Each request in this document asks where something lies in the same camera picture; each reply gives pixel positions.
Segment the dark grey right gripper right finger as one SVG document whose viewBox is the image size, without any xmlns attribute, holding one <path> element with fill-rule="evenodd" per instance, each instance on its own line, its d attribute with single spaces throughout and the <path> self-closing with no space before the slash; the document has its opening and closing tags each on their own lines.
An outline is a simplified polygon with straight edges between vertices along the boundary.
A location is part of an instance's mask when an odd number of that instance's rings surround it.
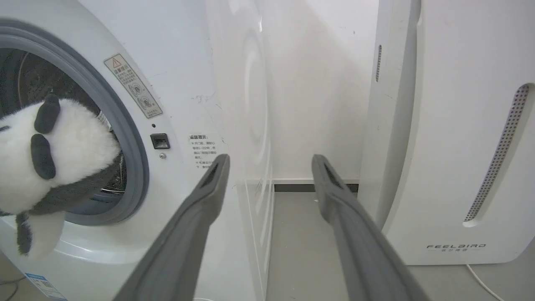
<svg viewBox="0 0 535 301">
<path fill-rule="evenodd" d="M 319 211 L 332 227 L 351 301 L 429 297 L 327 158 L 311 161 Z"/>
</svg>

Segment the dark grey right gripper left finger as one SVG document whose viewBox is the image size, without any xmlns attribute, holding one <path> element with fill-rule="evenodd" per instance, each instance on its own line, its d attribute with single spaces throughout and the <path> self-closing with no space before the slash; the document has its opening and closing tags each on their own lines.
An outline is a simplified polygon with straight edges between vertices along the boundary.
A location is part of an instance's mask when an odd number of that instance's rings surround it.
<svg viewBox="0 0 535 301">
<path fill-rule="evenodd" d="M 219 217 L 230 156 L 220 154 L 123 284 L 116 301 L 192 301 L 210 226 Z"/>
</svg>

